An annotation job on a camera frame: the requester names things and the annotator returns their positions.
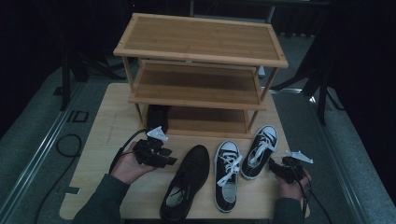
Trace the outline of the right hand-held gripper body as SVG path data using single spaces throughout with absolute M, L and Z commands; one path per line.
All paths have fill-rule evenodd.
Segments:
M 287 183 L 300 181 L 304 177 L 304 169 L 301 161 L 313 163 L 313 160 L 305 156 L 301 151 L 286 151 L 287 156 L 282 158 L 282 163 L 286 169 L 284 179 Z

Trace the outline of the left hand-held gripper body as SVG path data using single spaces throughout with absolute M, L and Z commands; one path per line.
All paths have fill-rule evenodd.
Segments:
M 164 167 L 167 164 L 167 156 L 163 142 L 168 137 L 161 126 L 151 129 L 146 133 L 147 139 L 140 139 L 134 146 L 133 152 L 139 164 L 153 167 Z

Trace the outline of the black white lace-up sneaker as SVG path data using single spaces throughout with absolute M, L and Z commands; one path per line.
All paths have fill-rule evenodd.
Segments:
M 214 159 L 215 205 L 222 213 L 229 213 L 236 204 L 240 154 L 233 141 L 223 142 Z
M 273 126 L 263 126 L 257 131 L 242 163 L 242 177 L 252 180 L 260 174 L 270 156 L 276 152 L 277 139 L 277 130 Z

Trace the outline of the black shoe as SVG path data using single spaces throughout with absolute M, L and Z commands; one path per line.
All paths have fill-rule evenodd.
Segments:
M 210 170 L 208 150 L 194 146 L 185 156 L 163 198 L 160 217 L 167 223 L 181 223 L 191 210 L 193 199 L 205 184 Z
M 150 129 L 161 127 L 163 132 L 167 133 L 169 109 L 167 105 L 149 105 L 147 127 Z

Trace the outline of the wooden shoe rack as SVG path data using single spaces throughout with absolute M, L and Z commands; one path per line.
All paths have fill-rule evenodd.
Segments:
M 166 106 L 168 132 L 178 135 L 249 138 L 267 108 L 260 68 L 289 65 L 269 24 L 144 13 L 114 53 L 138 60 L 127 77 L 140 124 L 151 105 Z

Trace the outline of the person's right hand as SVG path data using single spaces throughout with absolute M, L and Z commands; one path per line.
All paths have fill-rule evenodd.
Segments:
M 308 182 L 311 180 L 311 175 L 304 169 L 305 177 L 300 182 L 288 184 L 283 178 L 276 176 L 279 184 L 279 197 L 290 198 L 298 202 L 304 197 L 304 192 Z

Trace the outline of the person's left hand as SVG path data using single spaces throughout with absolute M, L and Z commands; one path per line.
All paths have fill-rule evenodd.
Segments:
M 134 154 L 134 145 L 135 142 L 132 142 L 129 148 L 120 155 L 110 172 L 113 177 L 128 185 L 134 183 L 140 176 L 155 170 L 153 166 L 137 162 Z

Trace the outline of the black metal stand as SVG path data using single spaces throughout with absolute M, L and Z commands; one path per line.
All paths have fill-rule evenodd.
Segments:
M 326 50 L 324 43 L 324 37 L 321 34 L 316 35 L 299 65 L 295 76 L 271 87 L 272 91 L 281 91 L 291 84 L 297 83 L 306 78 L 307 81 L 302 90 L 303 96 L 313 97 L 314 94 L 318 92 L 317 116 L 322 125 L 326 124 L 324 115 L 327 95 L 330 95 L 331 101 L 338 109 L 343 110 L 343 107 L 335 102 L 334 98 L 328 91 L 330 72 L 334 63 L 335 51 L 333 49 Z
M 113 72 L 114 69 L 120 68 L 120 63 L 116 65 L 109 65 L 107 61 L 101 63 L 88 53 L 69 50 L 64 55 L 62 61 L 62 86 L 55 91 L 55 94 L 62 96 L 62 111 L 71 102 L 71 75 L 74 75 L 77 82 L 87 82 L 90 77 L 88 67 L 95 69 L 100 74 L 111 79 L 125 80 L 125 77 L 116 75 Z

